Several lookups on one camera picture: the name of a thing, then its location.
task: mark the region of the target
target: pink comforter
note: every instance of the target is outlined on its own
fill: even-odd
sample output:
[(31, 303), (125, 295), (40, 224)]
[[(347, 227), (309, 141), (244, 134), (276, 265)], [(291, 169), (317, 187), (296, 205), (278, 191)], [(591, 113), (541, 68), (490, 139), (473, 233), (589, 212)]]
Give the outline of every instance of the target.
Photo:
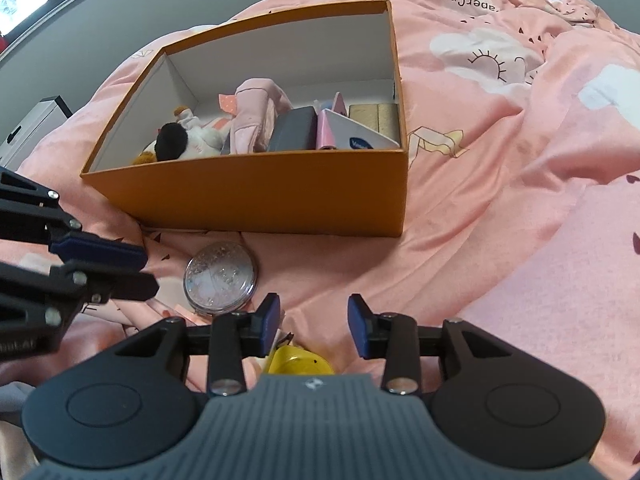
[[(330, 1), (265, 0), (238, 18)], [(422, 324), (468, 319), (596, 390), (609, 418), (594, 464), (627, 479), (640, 449), (638, 36), (588, 0), (391, 1), (411, 131), (400, 239), (146, 232), (81, 183), (93, 143), (150, 54), (194, 30), (125, 60), (20, 172), (58, 190), (86, 229), (144, 244), (159, 300), (181, 313), (190, 256), (242, 238), (260, 264), (257, 301), (278, 292), (284, 328), (341, 372), (378, 375), (382, 366), (359, 360), (350, 341), (353, 292)], [(0, 242), (6, 261), (29, 264), (35, 254), (48, 257)], [(94, 317), (73, 325), (59, 355), (4, 365), (1, 380), (37, 384), (124, 337), (123, 326), (167, 312), (157, 302), (87, 311)], [(202, 387), (202, 360), (189, 378)]]

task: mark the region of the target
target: plush toy's black ear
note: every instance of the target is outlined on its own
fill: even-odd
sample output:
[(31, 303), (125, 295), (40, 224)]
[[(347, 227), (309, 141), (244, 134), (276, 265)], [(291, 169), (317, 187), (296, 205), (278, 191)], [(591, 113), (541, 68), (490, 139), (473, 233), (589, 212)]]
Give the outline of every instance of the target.
[(165, 124), (160, 128), (156, 139), (156, 158), (158, 160), (175, 160), (187, 149), (187, 141), (187, 130), (181, 124)]

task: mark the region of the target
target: tan box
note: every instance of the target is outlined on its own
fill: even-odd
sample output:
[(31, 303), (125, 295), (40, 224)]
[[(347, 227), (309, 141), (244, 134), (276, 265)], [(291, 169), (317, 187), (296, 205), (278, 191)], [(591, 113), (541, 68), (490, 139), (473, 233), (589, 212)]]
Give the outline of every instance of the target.
[[(398, 104), (401, 149), (130, 162), (179, 105), (201, 119), (246, 79), (273, 79), (295, 107)], [(399, 236), (408, 155), (388, 0), (297, 7), (230, 22), (156, 53), (82, 169), (113, 205), (157, 228)]]

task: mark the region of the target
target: blue logo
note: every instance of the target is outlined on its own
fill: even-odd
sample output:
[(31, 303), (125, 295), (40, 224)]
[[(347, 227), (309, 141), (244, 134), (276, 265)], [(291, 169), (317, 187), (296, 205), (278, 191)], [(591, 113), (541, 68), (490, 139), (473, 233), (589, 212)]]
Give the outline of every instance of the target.
[(349, 139), (349, 145), (352, 150), (373, 150), (373, 146), (360, 137), (351, 137), (351, 139)]

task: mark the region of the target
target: glitter compact mirror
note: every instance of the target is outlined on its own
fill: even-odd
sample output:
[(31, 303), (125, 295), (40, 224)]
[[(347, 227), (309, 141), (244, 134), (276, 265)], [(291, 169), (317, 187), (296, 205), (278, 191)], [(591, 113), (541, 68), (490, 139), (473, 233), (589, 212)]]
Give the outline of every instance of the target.
[(187, 264), (184, 292), (200, 314), (226, 314), (241, 308), (254, 293), (254, 259), (242, 245), (217, 242)]

